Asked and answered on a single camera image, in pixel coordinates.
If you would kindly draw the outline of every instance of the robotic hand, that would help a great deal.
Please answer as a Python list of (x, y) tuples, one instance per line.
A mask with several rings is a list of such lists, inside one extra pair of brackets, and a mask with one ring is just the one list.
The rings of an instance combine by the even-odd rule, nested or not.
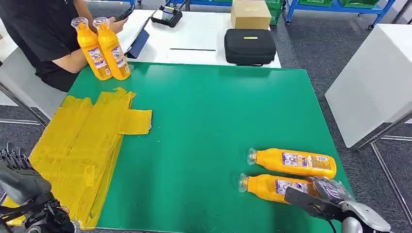
[(390, 232), (391, 225), (368, 206), (356, 202), (341, 183), (326, 178), (309, 179), (320, 197), (288, 187), (285, 201), (304, 209), (313, 217), (328, 221), (334, 233), (336, 229), (332, 219), (342, 223), (342, 233)]
[(19, 205), (17, 208), (0, 206), (0, 225), (12, 231), (6, 222), (25, 215), (23, 226), (28, 233), (73, 233), (69, 211), (60, 206), (51, 193), (52, 186), (32, 167), (27, 156), (16, 153), (7, 143), (0, 148), (0, 186)]

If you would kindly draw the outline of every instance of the green mat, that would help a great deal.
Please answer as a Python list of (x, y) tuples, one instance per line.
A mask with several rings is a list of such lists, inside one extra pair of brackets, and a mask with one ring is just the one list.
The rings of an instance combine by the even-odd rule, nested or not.
[(87, 67), (69, 92), (94, 102), (101, 91), (121, 86), (137, 93), (133, 109), (153, 109), (148, 135), (124, 136), (98, 227), (185, 233), (331, 232), (326, 221), (297, 207), (237, 189), (242, 172), (280, 175), (249, 166), (250, 147), (328, 154), (337, 163), (336, 180), (349, 188), (304, 70), (130, 65), (132, 76), (122, 82), (98, 81)]

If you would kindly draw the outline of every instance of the black line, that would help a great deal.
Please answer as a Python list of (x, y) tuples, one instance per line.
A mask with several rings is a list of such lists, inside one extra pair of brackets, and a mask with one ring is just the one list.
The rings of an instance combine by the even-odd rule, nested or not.
[(216, 50), (202, 50), (202, 49), (176, 49), (176, 48), (170, 48), (170, 50), (216, 51)]

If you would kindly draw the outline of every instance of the folded yellow bag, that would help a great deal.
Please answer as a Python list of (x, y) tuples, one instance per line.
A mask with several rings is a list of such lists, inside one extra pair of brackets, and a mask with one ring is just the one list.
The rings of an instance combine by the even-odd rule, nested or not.
[[(151, 128), (152, 111), (130, 110), (135, 94), (115, 90), (102, 92), (94, 106), (89, 98), (67, 96), (29, 157), (81, 229), (96, 227), (123, 135), (147, 134)], [(3, 205), (16, 207), (9, 198)]]

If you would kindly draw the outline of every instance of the plastic bottle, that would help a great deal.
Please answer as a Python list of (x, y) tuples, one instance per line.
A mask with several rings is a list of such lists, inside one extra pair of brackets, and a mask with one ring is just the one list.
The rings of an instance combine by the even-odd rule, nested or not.
[(99, 32), (98, 40), (103, 54), (109, 64), (113, 77), (117, 80), (125, 80), (130, 76), (130, 68), (121, 50), (119, 40), (109, 27), (109, 20), (105, 17), (95, 18), (93, 25)]
[(77, 17), (71, 21), (71, 25), (77, 31), (77, 41), (94, 75), (102, 81), (110, 79), (112, 74), (109, 66), (99, 46), (97, 35), (88, 26), (87, 18)]
[(309, 181), (292, 179), (281, 176), (258, 175), (246, 176), (240, 175), (239, 192), (248, 191), (255, 194), (261, 199), (287, 203), (285, 201), (286, 188), (292, 186), (302, 192), (316, 195), (313, 185)]
[(332, 157), (309, 152), (250, 148), (247, 163), (259, 164), (271, 171), (300, 176), (320, 176), (332, 179), (336, 175), (336, 163)]

